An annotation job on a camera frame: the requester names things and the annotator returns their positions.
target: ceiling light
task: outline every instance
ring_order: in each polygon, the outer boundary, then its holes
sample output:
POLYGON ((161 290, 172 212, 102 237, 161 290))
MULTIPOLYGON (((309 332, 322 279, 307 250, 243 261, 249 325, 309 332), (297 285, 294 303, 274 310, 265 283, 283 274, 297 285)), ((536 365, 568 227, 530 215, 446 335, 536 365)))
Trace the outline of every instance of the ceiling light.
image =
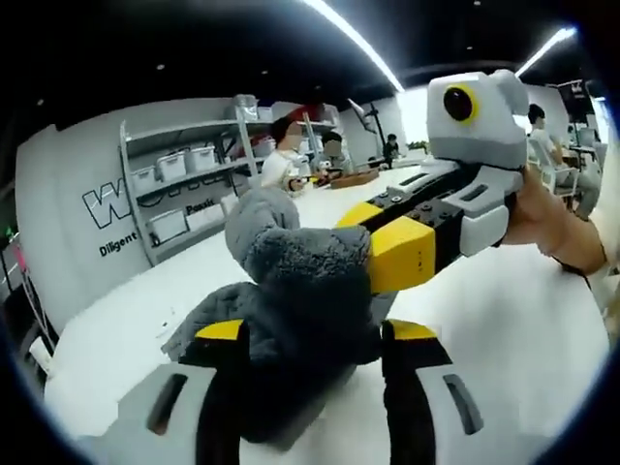
POLYGON ((404 92, 405 89, 398 82, 398 79, 388 67, 386 62, 383 60, 381 56, 375 51, 375 49, 366 42, 366 40, 361 37, 361 35, 353 28, 351 24, 349 24, 346 19, 344 19, 341 15, 336 13, 324 0, 301 0, 303 3, 308 5, 309 7, 314 8, 319 14, 323 15, 325 19, 335 25, 338 29, 344 32, 349 39, 357 44, 359 48, 362 49, 366 55, 372 60, 372 62, 381 70, 381 72, 386 76, 386 78, 391 82, 391 85, 398 92, 404 92))
POLYGON ((543 58, 543 55, 545 55, 557 44, 566 41, 567 39, 572 37, 576 32, 577 30, 574 27, 560 29, 553 35, 551 39, 546 41, 546 44, 544 44, 539 51, 532 55, 532 58, 525 62, 525 64, 515 73, 516 76, 520 78, 523 73, 529 70, 537 61, 543 58))

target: black lens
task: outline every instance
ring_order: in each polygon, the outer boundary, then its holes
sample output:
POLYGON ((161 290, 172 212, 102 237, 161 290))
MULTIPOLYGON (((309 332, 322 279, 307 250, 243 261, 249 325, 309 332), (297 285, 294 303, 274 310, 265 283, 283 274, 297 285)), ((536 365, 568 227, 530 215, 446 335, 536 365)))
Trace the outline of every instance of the black lens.
POLYGON ((444 107, 456 121, 465 121, 474 111, 474 104, 470 96, 463 89, 457 87, 449 88, 444 94, 444 107))

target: gray plush fabric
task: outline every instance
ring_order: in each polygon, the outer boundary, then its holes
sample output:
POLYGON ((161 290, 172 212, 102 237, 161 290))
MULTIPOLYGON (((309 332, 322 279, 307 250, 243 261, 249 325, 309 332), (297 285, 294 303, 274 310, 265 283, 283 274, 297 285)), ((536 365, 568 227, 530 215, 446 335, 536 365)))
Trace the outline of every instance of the gray plush fabric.
POLYGON ((248 322, 253 363, 340 366, 377 359, 379 321, 395 294, 371 306, 366 229, 300 229, 286 193, 253 189, 231 212, 226 242, 257 284, 210 294, 164 347, 173 360, 199 329, 235 318, 248 322))

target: robot eye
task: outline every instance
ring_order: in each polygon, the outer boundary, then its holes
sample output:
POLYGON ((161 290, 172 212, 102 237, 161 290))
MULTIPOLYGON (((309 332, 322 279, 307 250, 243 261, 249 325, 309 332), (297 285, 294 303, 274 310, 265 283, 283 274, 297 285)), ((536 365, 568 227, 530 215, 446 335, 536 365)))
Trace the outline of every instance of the robot eye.
POLYGON ((476 98, 469 89, 453 85, 444 94, 444 108, 455 121, 469 123, 476 117, 476 98))

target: black ceiling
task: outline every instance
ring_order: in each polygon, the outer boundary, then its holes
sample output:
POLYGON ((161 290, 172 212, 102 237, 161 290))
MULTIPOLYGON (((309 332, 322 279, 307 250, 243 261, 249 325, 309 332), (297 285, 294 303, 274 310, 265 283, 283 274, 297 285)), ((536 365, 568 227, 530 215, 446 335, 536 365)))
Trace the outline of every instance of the black ceiling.
MULTIPOLYGON (((252 93, 342 104, 393 93, 353 42, 299 0, 13 3, 8 8, 15 11, 0 15, 8 70, 2 99, 5 118, 21 108, 20 140, 49 123, 62 128, 144 102, 252 93)), ((566 25, 533 0, 327 3, 405 87, 460 71, 516 69, 566 25)), ((552 51, 525 80, 587 77, 583 58, 573 42, 552 51)))

